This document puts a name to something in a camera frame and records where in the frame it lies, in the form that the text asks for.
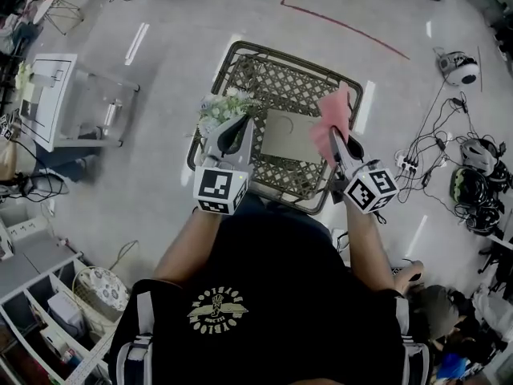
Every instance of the white helmet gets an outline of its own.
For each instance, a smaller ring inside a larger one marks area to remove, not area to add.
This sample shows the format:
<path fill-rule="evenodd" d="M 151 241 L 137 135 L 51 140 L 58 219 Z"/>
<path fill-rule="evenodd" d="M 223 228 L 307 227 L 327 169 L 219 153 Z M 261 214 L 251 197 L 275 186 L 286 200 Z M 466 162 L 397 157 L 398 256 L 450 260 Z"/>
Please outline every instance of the white helmet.
<path fill-rule="evenodd" d="M 468 165 L 481 172 L 484 176 L 493 173 L 497 159 L 479 140 L 467 140 L 462 144 L 463 165 Z"/>

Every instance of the red line on floor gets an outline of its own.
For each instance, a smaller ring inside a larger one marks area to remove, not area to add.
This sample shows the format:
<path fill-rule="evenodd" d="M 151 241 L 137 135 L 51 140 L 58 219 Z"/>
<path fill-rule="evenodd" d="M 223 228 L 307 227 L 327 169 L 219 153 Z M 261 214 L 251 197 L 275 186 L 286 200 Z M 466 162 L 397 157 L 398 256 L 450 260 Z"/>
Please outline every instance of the red line on floor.
<path fill-rule="evenodd" d="M 285 6 L 285 7 L 289 7 L 291 9 L 294 9 L 294 10 L 297 10 L 297 11 L 300 11 L 302 13 L 306 13 L 306 14 L 310 14 L 312 16 L 315 16 L 315 17 L 318 17 L 318 18 L 322 18 L 323 20 L 327 20 L 329 22 L 332 22 L 333 24 L 337 24 L 338 26 L 342 26 L 342 27 L 345 27 L 346 29 L 349 29 L 349 30 L 352 30 L 356 33 L 359 33 L 361 34 L 362 36 L 364 37 L 367 37 L 368 39 L 371 39 L 372 41 L 376 42 L 377 44 L 381 44 L 382 46 L 384 46 L 385 48 L 389 49 L 390 51 L 393 51 L 394 53 L 400 55 L 401 57 L 404 57 L 405 59 L 409 60 L 410 57 L 408 57 L 407 55 L 404 55 L 401 51 L 393 48 L 392 46 L 389 46 L 388 44 L 384 43 L 383 41 L 381 40 L 378 40 L 377 38 L 375 37 L 372 37 L 371 35 L 368 35 L 367 33 L 359 30 L 359 29 L 356 29 L 352 26 L 350 26 L 349 24 L 345 24 L 344 22 L 339 22 L 338 20 L 335 20 L 334 18 L 331 18 L 331 17 L 327 17 L 327 16 L 324 16 L 323 14 L 319 14 L 319 13 L 315 13 L 314 11 L 310 11 L 310 10 L 306 10 L 306 9 L 303 9 L 301 7 L 298 7 L 298 6 L 292 6 L 290 4 L 287 4 L 285 2 L 286 0 L 281 0 L 280 4 L 282 6 Z"/>

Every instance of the table leg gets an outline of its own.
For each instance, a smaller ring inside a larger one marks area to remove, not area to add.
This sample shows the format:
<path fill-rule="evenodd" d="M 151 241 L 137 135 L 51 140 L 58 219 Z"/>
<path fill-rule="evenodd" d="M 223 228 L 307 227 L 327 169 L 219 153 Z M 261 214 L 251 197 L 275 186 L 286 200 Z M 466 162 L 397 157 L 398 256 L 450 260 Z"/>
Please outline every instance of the table leg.
<path fill-rule="evenodd" d="M 77 66 L 79 67 L 79 69 L 81 69 L 89 74 L 97 75 L 98 77 L 104 77 L 105 79 L 108 79 L 114 83 L 121 84 L 122 86 L 131 88 L 135 92 L 138 92 L 141 88 L 139 84 L 135 84 L 135 83 L 132 83 L 125 79 L 122 79 L 121 77 L 119 77 L 117 75 L 112 75 L 110 73 L 106 73 L 103 71 L 93 70 L 92 68 L 90 68 L 89 66 L 86 66 L 83 63 L 77 63 Z"/>
<path fill-rule="evenodd" d="M 55 147 L 121 147 L 122 145 L 123 141 L 118 140 L 89 140 L 85 138 L 61 139 L 54 143 Z"/>

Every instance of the printed logo on shirt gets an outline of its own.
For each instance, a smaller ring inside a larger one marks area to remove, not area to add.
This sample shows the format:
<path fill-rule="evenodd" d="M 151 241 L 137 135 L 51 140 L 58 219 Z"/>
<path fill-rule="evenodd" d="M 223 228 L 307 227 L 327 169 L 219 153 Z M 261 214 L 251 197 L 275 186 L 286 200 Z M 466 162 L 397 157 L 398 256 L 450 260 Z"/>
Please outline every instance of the printed logo on shirt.
<path fill-rule="evenodd" d="M 192 303 L 188 315 L 192 328 L 201 334 L 221 334 L 237 325 L 237 319 L 248 312 L 242 305 L 239 291 L 223 286 L 206 290 Z"/>

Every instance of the metal basket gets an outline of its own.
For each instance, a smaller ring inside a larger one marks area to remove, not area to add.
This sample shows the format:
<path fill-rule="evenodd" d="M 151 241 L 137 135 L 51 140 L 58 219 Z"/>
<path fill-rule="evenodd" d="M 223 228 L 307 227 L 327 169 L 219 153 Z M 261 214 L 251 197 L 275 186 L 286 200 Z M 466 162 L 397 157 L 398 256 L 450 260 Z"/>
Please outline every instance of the metal basket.
<path fill-rule="evenodd" d="M 336 91 L 341 81 L 349 86 L 349 127 L 352 128 L 362 101 L 363 89 L 359 83 L 267 47 L 241 41 L 232 44 L 212 86 L 212 93 L 225 95 L 230 87 L 236 87 L 253 93 L 253 98 L 261 102 L 248 111 L 255 122 L 252 192 L 311 215 L 322 210 L 334 174 L 326 161 L 312 164 L 268 156 L 261 154 L 261 145 L 269 109 L 320 116 L 317 101 Z M 187 158 L 192 170 L 196 168 L 195 160 L 203 147 L 202 141 L 196 130 Z"/>

